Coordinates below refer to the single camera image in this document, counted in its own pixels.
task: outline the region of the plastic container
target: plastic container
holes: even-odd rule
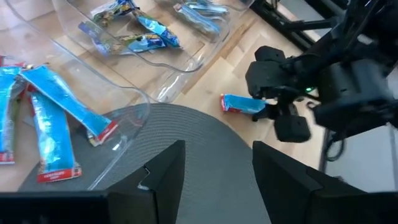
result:
[[[95,12],[112,0],[53,0],[58,18],[65,33],[87,52],[110,69],[123,76],[133,85],[148,93],[153,99],[171,102],[181,92],[193,73],[201,69],[222,48],[228,39],[231,27],[236,19],[248,8],[252,0],[243,3],[240,0],[215,0],[229,13],[224,16],[210,16],[206,20],[219,28],[216,34],[205,33],[192,23],[182,19],[176,12],[176,3],[182,1],[168,0],[134,0],[144,13],[167,26],[179,39],[181,48],[163,47],[146,52],[135,52],[118,37],[149,33],[132,14],[126,14],[113,20],[109,26],[93,25],[92,29],[101,33],[101,39],[112,45],[123,46],[124,54],[101,54],[93,39],[79,29],[82,22],[93,22]]]
[[[32,190],[59,190],[57,186],[60,184],[73,181],[85,183],[81,184],[81,187],[79,187],[80,185],[75,186],[74,190],[93,189],[116,161],[126,151],[132,149],[132,142],[149,115],[149,99],[147,95],[125,81],[123,77],[114,75],[112,78],[105,78],[48,36],[28,25],[23,17],[16,14],[16,9],[22,11],[27,9],[25,12],[30,12],[31,22],[40,22],[41,17],[34,15],[34,7],[28,8],[27,1],[11,2],[11,4],[7,4],[6,1],[0,0],[0,55],[12,55],[7,58],[6,63],[19,61],[34,65],[48,63],[67,82],[73,94],[82,103],[95,113],[105,114],[116,121],[120,128],[116,128],[102,146],[83,147],[82,145],[88,144],[85,141],[87,140],[85,139],[86,132],[77,121],[74,124],[69,123],[71,136],[81,135],[83,137],[80,143],[72,141],[76,161],[80,163],[83,175],[75,179],[38,184],[35,178],[29,178],[32,175],[35,176],[33,169],[39,162],[39,150],[36,131],[31,122],[31,105],[25,97],[21,101],[21,109],[16,122],[14,151],[16,163],[0,166],[0,191],[17,191],[22,183],[25,182],[24,185],[26,185],[27,181],[31,181],[28,186],[35,187]],[[45,3],[51,5],[51,2],[47,0],[35,2],[39,5]],[[53,26],[53,29],[62,30],[56,26]],[[137,108],[134,110],[135,113],[126,114],[120,110],[134,105]],[[83,161],[79,161],[78,154],[89,156],[86,156]],[[88,161],[98,161],[95,169],[88,165]]]

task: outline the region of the transparent tray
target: transparent tray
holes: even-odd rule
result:
[[[76,161],[82,168],[82,176],[38,184],[36,181],[39,163],[37,134],[32,123],[32,107],[27,99],[28,96],[25,96],[21,101],[16,119],[15,164],[0,165],[0,191],[14,192],[20,190],[22,185],[25,186],[23,190],[30,190],[29,186],[32,186],[32,190],[59,190],[59,185],[68,182],[81,183],[76,184],[75,190],[93,189],[123,153],[132,148],[134,138],[149,115],[149,99],[146,94],[122,77],[114,76],[110,79],[118,84],[110,82],[109,77],[103,77],[61,45],[28,25],[13,11],[13,9],[29,9],[25,12],[30,12],[30,19],[40,17],[32,12],[32,8],[29,8],[32,5],[27,4],[27,1],[11,2],[12,4],[9,4],[5,0],[0,0],[0,55],[7,55],[4,64],[15,62],[34,65],[49,64],[49,67],[66,81],[73,94],[82,103],[95,113],[105,114],[116,121],[120,128],[116,128],[103,145],[87,147],[90,144],[85,136],[86,131],[77,121],[69,122],[72,139],[76,139],[76,136],[83,139],[80,142],[72,141]],[[48,3],[51,5],[51,2],[47,0],[34,2],[43,6]],[[122,111],[128,106],[135,106],[137,109],[134,113]],[[89,165],[93,161],[94,163],[98,161],[95,163],[95,169]]]
[[[126,44],[121,37],[148,34],[150,31],[138,22],[132,12],[117,17],[107,26],[93,21],[98,12],[96,9],[113,2],[53,0],[67,36],[153,99],[162,102],[171,102],[192,74],[215,56],[229,37],[233,21],[239,18],[251,3],[242,3],[240,0],[216,0],[215,4],[226,4],[219,7],[228,13],[206,17],[206,21],[210,22],[212,27],[218,28],[218,32],[208,32],[182,19],[181,14],[175,10],[176,3],[183,3],[181,1],[135,0],[134,4],[142,12],[161,22],[178,37],[180,46],[172,47],[168,44],[167,47],[138,52],[142,50],[140,47]],[[97,40],[100,41],[95,41],[79,28],[82,22],[90,24],[90,29],[95,30]]]

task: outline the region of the clear plastic bin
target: clear plastic bin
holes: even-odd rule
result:
[[[138,22],[133,13],[113,20],[107,27],[99,23],[90,23],[92,26],[90,28],[99,33],[100,39],[106,40],[107,44],[95,44],[89,35],[79,29],[82,22],[93,22],[96,9],[113,2],[113,0],[53,0],[62,27],[72,40],[153,99],[171,102],[192,74],[201,69],[222,48],[231,33],[234,21],[248,8],[252,0],[248,2],[215,0],[215,4],[224,4],[217,7],[228,12],[205,18],[210,24],[208,26],[217,28],[218,32],[199,29],[193,23],[182,19],[181,13],[176,12],[175,6],[176,3],[183,1],[134,0],[142,12],[168,27],[178,37],[181,46],[171,47],[169,44],[168,47],[145,52],[137,52],[139,49],[131,45],[128,47],[120,39],[125,35],[150,33]]]
[[[23,190],[60,190],[58,186],[65,183],[75,185],[73,190],[93,189],[116,161],[132,149],[134,138],[148,118],[149,99],[123,77],[113,75],[111,78],[105,78],[94,71],[61,45],[28,25],[13,11],[25,9],[24,12],[30,12],[29,19],[33,21],[40,18],[40,15],[34,15],[33,7],[29,8],[27,2],[51,6],[51,1],[11,2],[10,5],[0,0],[0,55],[11,55],[7,56],[4,63],[48,63],[49,67],[67,82],[73,94],[82,103],[95,113],[104,114],[116,121],[119,127],[102,145],[93,147],[88,143],[86,131],[82,126],[77,121],[69,122],[75,159],[81,165],[83,175],[70,180],[38,184],[35,178],[39,163],[37,134],[32,123],[32,107],[25,96],[16,119],[15,164],[0,165],[0,191],[13,192],[20,190],[21,186]],[[127,113],[125,109],[130,106],[136,109]]]

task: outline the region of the wooden floor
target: wooden floor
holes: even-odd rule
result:
[[[48,3],[49,0],[35,1],[34,6],[38,5],[40,9],[44,10],[41,16],[32,16],[28,13],[24,13],[23,16],[31,19],[31,23],[34,26],[47,33],[48,36],[112,82],[118,85],[137,83],[136,77],[132,79],[129,76],[133,70],[133,68],[127,67],[129,61],[120,62],[122,59],[115,58],[112,61],[106,61],[105,58],[99,58],[92,47],[88,50],[87,47],[84,48],[77,45],[67,37],[58,22],[56,13],[45,4],[46,2]],[[125,91],[122,92],[122,95],[118,95],[118,92],[113,92],[112,95],[106,94],[108,90],[102,82],[102,84],[99,84],[88,77],[76,77],[75,74],[68,74],[67,67],[70,66],[70,57],[46,53],[46,50],[51,47],[49,42],[36,38],[35,34],[32,34],[25,25],[21,25],[20,21],[10,16],[11,14],[4,4],[0,4],[0,7],[2,7],[0,14],[2,18],[0,18],[0,21],[3,21],[0,22],[0,51],[9,54],[23,54],[24,58],[29,58],[32,63],[49,62],[52,66],[59,68],[57,72],[63,75],[73,89],[86,91],[85,88],[89,88],[91,90],[90,95],[87,93],[82,94],[82,97],[87,99],[83,101],[91,107],[95,107],[95,111],[99,113],[109,111],[114,105],[110,106],[107,103],[102,105],[90,104],[90,101],[95,97],[107,97],[108,101],[105,102],[110,102],[115,98],[120,99],[120,96],[128,96],[129,93]],[[295,19],[283,6],[280,7],[280,10],[287,17],[292,20]],[[318,38],[313,33],[310,33],[310,35],[314,39]],[[249,145],[254,140],[264,141],[285,154],[317,169],[320,163],[324,130],[313,123],[311,112],[305,108],[306,101],[297,103],[297,108],[300,114],[308,118],[312,130],[312,138],[302,144],[278,141],[275,137],[272,121],[264,119],[253,123],[250,117],[243,114],[224,113],[220,110],[220,95],[222,93],[249,96],[244,76],[249,64],[254,60],[254,52],[262,45],[270,45],[282,49],[286,56],[301,54],[301,51],[285,37],[280,35],[255,13],[248,10],[242,15],[239,23],[233,27],[233,35],[225,43],[224,47],[219,49],[216,56],[206,66],[190,77],[182,93],[178,95],[173,103],[194,108],[218,118],[235,130]],[[140,83],[138,86],[145,91],[152,91],[151,88],[154,86],[153,82],[156,77],[152,73],[159,72],[156,69],[146,67],[143,70],[134,70],[135,73],[139,71],[145,74],[142,76],[145,77],[144,80],[138,81]],[[120,100],[119,103],[126,105],[126,102]],[[18,152],[16,152],[17,164],[9,167],[0,167],[0,175],[3,177],[0,179],[0,191],[17,189],[39,160],[33,128],[26,124],[19,124],[17,128],[20,130],[17,143]]]

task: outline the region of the gray round mat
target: gray round mat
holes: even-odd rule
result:
[[[124,108],[118,115],[129,116],[137,110],[139,106]],[[251,148],[221,121],[183,106],[152,105],[149,120],[134,144],[97,188],[121,180],[179,139],[186,141],[187,151],[177,223],[269,223],[254,178]],[[72,136],[72,141],[84,178],[51,184],[48,189],[46,185],[36,184],[37,170],[33,170],[20,190],[86,189],[98,174],[95,164],[106,161],[106,153],[93,158],[84,150],[87,146],[84,137]]]

